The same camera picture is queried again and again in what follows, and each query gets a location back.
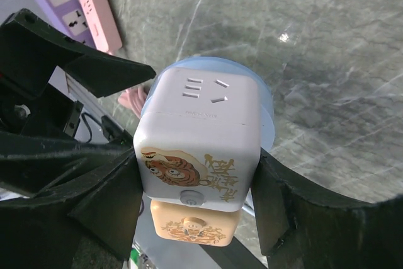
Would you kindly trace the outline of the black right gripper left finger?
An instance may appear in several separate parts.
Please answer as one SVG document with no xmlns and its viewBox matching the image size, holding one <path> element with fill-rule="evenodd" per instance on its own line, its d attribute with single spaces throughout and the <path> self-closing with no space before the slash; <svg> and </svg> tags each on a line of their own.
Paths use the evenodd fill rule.
<svg viewBox="0 0 403 269">
<path fill-rule="evenodd" d="M 1 202 L 1 268 L 122 268 L 142 199 L 128 150 L 33 198 Z"/>
</svg>

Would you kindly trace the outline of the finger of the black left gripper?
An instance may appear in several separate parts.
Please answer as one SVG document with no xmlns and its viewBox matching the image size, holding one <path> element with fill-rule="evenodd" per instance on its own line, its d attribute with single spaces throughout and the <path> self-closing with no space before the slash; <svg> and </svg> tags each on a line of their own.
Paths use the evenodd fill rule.
<svg viewBox="0 0 403 269">
<path fill-rule="evenodd" d="M 1 86 L 27 99 L 43 93 L 60 67 L 101 98 L 156 76 L 151 66 L 115 57 L 64 35 L 28 9 L 1 24 Z"/>
</svg>

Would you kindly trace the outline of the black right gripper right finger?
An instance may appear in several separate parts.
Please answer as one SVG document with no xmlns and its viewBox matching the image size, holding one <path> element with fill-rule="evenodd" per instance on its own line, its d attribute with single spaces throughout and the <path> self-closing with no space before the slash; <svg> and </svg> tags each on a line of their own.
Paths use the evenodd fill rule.
<svg viewBox="0 0 403 269">
<path fill-rule="evenodd" d="M 402 197 L 367 203 L 328 190 L 267 152 L 251 187 L 270 268 L 401 268 Z"/>
</svg>

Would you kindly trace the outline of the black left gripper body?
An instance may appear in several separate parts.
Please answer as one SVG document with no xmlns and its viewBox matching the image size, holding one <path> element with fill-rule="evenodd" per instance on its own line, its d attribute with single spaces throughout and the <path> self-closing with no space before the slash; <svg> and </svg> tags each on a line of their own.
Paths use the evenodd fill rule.
<svg viewBox="0 0 403 269">
<path fill-rule="evenodd" d="M 88 113 L 50 83 L 39 96 L 28 99 L 1 85 L 1 190 L 20 197 L 43 195 L 111 162 L 132 148 L 131 137 L 119 126 L 103 142 L 76 139 Z"/>
</svg>

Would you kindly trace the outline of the purple USB power strip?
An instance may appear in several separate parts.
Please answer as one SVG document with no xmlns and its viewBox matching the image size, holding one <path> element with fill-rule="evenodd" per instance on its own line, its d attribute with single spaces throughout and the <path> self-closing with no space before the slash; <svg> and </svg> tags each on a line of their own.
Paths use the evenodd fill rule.
<svg viewBox="0 0 403 269">
<path fill-rule="evenodd" d="M 78 0 L 35 0 L 51 25 L 68 37 L 95 48 Z"/>
</svg>

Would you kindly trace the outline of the pink power strip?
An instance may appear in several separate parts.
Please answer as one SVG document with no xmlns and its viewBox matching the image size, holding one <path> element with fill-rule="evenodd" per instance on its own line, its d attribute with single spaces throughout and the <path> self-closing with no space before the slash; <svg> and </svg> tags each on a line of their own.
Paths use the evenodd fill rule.
<svg viewBox="0 0 403 269">
<path fill-rule="evenodd" d="M 122 40 L 108 0 L 79 0 L 95 47 L 108 54 L 122 48 Z"/>
</svg>

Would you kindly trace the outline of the yellow patterned cube socket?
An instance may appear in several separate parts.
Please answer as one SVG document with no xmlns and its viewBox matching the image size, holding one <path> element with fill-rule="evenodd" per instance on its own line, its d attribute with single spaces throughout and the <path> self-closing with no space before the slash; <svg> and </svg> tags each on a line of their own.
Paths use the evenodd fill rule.
<svg viewBox="0 0 403 269">
<path fill-rule="evenodd" d="M 163 239 L 224 247 L 230 244 L 241 210 L 223 212 L 152 200 L 156 234 Z"/>
</svg>

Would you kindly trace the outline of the light blue round socket base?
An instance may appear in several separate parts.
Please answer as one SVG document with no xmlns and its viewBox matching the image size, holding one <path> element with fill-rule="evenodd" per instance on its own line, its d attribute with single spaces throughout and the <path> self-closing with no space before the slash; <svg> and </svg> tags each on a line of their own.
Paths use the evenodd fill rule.
<svg viewBox="0 0 403 269">
<path fill-rule="evenodd" d="M 273 108 L 273 97 L 271 94 L 270 87 L 263 81 L 263 79 L 258 74 L 256 74 L 250 68 L 233 60 L 224 59 L 220 57 L 189 57 L 177 61 L 171 64 L 170 66 L 167 66 L 156 77 L 156 80 L 150 87 L 148 95 L 145 99 L 144 106 L 141 110 L 140 117 L 144 115 L 162 75 L 166 71 L 174 67 L 185 67 L 195 70 L 217 71 L 221 73 L 238 74 L 243 76 L 249 76 L 252 79 L 254 79 L 255 82 L 258 84 L 260 104 L 261 104 L 261 123 L 262 123 L 261 147 L 266 152 L 270 152 L 275 141 L 275 124 L 274 124 L 275 117 Z"/>
</svg>

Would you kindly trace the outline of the white patterned cube socket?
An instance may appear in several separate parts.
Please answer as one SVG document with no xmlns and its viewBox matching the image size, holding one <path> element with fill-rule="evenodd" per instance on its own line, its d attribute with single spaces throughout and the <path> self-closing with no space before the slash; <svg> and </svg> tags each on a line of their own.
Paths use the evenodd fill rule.
<svg viewBox="0 0 403 269">
<path fill-rule="evenodd" d="M 258 86 L 250 77 L 168 69 L 133 137 L 145 194 L 239 210 L 259 162 L 260 126 Z"/>
</svg>

